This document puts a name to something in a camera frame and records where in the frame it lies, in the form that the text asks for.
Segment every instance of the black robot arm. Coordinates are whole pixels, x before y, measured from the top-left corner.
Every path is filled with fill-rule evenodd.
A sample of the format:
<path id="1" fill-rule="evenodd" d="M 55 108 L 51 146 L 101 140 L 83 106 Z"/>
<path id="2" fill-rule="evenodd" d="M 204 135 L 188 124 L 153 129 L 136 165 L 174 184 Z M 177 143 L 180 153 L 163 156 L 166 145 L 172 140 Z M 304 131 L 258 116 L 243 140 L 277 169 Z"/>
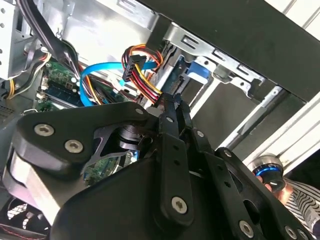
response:
<path id="1" fill-rule="evenodd" d="M 313 239 L 231 151 L 212 150 L 185 102 L 163 94 L 149 112 L 125 102 L 29 114 L 3 183 L 43 212 L 50 240 Z M 85 166 L 128 150 L 137 162 L 83 186 Z"/>

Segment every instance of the screw head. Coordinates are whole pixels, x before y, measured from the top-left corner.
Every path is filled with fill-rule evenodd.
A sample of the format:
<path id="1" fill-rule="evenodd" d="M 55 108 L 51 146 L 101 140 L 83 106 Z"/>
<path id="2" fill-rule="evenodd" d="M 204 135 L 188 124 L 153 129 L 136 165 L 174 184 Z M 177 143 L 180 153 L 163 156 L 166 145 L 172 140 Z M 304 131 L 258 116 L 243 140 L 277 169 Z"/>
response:
<path id="1" fill-rule="evenodd" d="M 38 124 L 34 127 L 34 132 L 42 137 L 49 137 L 55 133 L 55 130 L 52 126 L 48 124 Z"/>
<path id="2" fill-rule="evenodd" d="M 241 231 L 250 239 L 252 239 L 254 237 L 254 231 L 252 229 L 252 227 L 249 225 L 249 223 L 247 223 L 246 221 L 241 220 L 239 222 L 239 227 L 241 229 Z"/>
<path id="3" fill-rule="evenodd" d="M 174 121 L 170 118 L 170 117 L 166 117 L 166 119 L 170 122 L 170 123 L 173 123 Z"/>
<path id="4" fill-rule="evenodd" d="M 296 235 L 296 233 L 292 230 L 291 227 L 285 226 L 284 229 L 285 229 L 286 233 L 287 233 L 292 239 L 297 239 L 297 235 Z"/>
<path id="5" fill-rule="evenodd" d="M 201 131 L 196 131 L 196 134 L 198 134 L 198 136 L 201 138 L 203 138 L 205 136 Z"/>
<path id="6" fill-rule="evenodd" d="M 83 151 L 84 146 L 78 140 L 69 140 L 64 144 L 65 149 L 72 154 L 79 154 Z"/>
<path id="7" fill-rule="evenodd" d="M 173 209 L 176 210 L 179 214 L 185 214 L 188 210 L 186 202 L 181 197 L 173 197 L 171 200 L 171 204 Z"/>
<path id="8" fill-rule="evenodd" d="M 139 108 L 136 108 L 135 111 L 138 113 L 138 114 L 141 114 L 143 115 L 144 114 L 144 111 L 142 111 L 141 109 Z"/>
<path id="9" fill-rule="evenodd" d="M 303 239 L 308 240 L 308 236 L 304 231 L 302 231 L 300 228 L 298 228 L 298 232 L 301 235 L 301 237 L 303 237 Z"/>
<path id="10" fill-rule="evenodd" d="M 224 150 L 224 154 L 227 155 L 227 157 L 231 158 L 231 152 L 229 152 L 228 150 Z"/>

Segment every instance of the white cable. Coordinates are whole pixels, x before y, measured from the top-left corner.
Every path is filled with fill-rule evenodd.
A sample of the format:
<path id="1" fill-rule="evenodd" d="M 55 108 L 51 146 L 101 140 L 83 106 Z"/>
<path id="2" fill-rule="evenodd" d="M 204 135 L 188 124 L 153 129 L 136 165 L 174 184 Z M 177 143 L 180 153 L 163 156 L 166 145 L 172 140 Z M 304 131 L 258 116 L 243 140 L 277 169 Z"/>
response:
<path id="1" fill-rule="evenodd" d="M 47 62 L 49 62 L 51 56 L 52 56 L 51 53 L 48 53 L 46 58 L 44 59 L 43 63 L 41 65 L 39 65 L 37 67 L 37 69 L 34 71 L 34 75 L 33 75 L 33 78 L 31 80 L 31 83 L 29 84 L 29 86 L 26 87 L 25 89 L 23 89 L 22 91 L 12 95 L 9 99 L 13 99 L 15 96 L 20 95 L 20 94 L 24 93 L 25 91 L 27 91 L 29 88 L 31 88 L 31 86 L 34 84 L 34 82 L 35 82 L 35 80 L 37 78 L 37 75 L 38 75 L 39 71 L 46 65 Z"/>

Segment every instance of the striped fabric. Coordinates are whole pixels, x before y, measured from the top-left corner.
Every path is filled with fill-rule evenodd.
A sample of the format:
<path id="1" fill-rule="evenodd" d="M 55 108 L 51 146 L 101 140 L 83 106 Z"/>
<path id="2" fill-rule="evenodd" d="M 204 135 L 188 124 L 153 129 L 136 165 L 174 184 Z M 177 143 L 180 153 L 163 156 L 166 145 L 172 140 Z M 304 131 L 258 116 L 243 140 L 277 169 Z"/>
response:
<path id="1" fill-rule="evenodd" d="M 320 238 L 320 190 L 287 178 L 285 181 L 293 187 L 293 193 L 285 207 L 315 239 Z"/>

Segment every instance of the cooling fan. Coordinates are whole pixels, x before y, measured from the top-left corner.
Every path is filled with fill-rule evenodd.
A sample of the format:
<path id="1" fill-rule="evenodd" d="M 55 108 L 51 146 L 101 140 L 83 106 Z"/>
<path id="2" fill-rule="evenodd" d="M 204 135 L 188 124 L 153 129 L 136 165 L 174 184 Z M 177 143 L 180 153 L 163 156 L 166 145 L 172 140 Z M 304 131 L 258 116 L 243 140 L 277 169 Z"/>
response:
<path id="1" fill-rule="evenodd" d="M 1 211 L 1 222 L 5 225 L 47 235 L 50 225 L 43 213 L 35 207 L 11 198 Z"/>

